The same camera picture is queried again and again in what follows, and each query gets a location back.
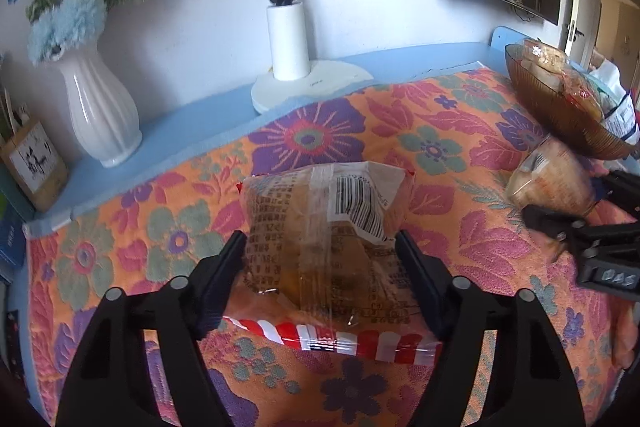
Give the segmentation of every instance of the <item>lamp base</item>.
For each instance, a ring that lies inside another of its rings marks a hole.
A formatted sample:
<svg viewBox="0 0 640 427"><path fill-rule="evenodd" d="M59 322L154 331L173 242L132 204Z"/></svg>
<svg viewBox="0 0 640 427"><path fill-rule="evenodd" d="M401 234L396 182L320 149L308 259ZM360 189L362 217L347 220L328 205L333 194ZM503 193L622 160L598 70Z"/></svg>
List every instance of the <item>lamp base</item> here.
<svg viewBox="0 0 640 427"><path fill-rule="evenodd" d="M251 99L255 110L262 114L288 98L324 98L350 84L372 79L368 71L347 62L313 60L311 73L298 80L284 82L273 73L260 75L251 89Z"/></svg>

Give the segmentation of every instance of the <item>silver bolt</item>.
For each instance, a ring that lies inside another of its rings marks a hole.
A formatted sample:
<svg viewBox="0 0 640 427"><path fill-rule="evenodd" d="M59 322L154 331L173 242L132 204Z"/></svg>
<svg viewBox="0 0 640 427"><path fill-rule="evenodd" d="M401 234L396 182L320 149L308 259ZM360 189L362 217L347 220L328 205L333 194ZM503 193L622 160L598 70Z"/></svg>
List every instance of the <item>silver bolt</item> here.
<svg viewBox="0 0 640 427"><path fill-rule="evenodd" d="M117 301L122 296L122 290L120 288L109 288L104 296L107 297L108 301Z"/></svg>
<svg viewBox="0 0 640 427"><path fill-rule="evenodd" d="M471 281L466 277L458 276L453 277L453 286L458 288L459 290L468 290L471 288Z"/></svg>
<svg viewBox="0 0 640 427"><path fill-rule="evenodd" d="M591 257L596 257L598 254L598 249L596 247L587 248L584 252L582 252L582 256L590 259Z"/></svg>
<svg viewBox="0 0 640 427"><path fill-rule="evenodd" d="M185 288L188 284L189 284L189 279L187 279L187 277L185 277L184 275L178 275L178 277L174 277L173 279L171 279L169 286L171 286L171 288L173 288L174 290L181 290L182 288Z"/></svg>
<svg viewBox="0 0 640 427"><path fill-rule="evenodd" d="M520 290L518 295L526 302L533 302L536 299L536 294L526 288L524 288L524 290Z"/></svg>

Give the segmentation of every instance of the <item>white vase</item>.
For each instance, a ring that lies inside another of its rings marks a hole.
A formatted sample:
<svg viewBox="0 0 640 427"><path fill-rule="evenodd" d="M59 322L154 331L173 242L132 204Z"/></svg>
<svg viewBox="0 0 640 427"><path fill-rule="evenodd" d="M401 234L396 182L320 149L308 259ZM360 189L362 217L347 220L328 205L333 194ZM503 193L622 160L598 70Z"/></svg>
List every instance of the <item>white vase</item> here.
<svg viewBox="0 0 640 427"><path fill-rule="evenodd" d="M97 41L65 52L56 62L66 83L74 132L84 150L115 167L140 145L140 119L129 91L111 73Z"/></svg>

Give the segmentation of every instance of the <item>bowl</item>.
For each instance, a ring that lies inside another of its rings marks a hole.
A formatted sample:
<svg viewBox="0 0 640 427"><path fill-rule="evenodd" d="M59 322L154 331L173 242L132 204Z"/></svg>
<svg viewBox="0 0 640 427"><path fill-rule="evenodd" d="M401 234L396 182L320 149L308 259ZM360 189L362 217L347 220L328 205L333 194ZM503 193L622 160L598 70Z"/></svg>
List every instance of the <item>bowl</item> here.
<svg viewBox="0 0 640 427"><path fill-rule="evenodd" d="M518 102L538 123L561 139L578 154L598 160L626 158L635 149L611 134L584 111L568 102L562 94L550 89L519 63L523 58L521 44L504 49L507 69Z"/></svg>

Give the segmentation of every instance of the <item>barcode label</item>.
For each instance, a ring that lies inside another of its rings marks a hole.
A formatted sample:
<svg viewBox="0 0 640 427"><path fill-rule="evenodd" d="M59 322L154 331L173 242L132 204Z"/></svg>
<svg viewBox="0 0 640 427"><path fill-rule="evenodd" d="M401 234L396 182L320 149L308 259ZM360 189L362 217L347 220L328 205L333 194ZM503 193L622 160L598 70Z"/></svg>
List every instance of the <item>barcode label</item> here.
<svg viewBox="0 0 640 427"><path fill-rule="evenodd" d="M385 240L378 194L364 176L350 174L335 178L335 217L347 216L356 229Z"/></svg>

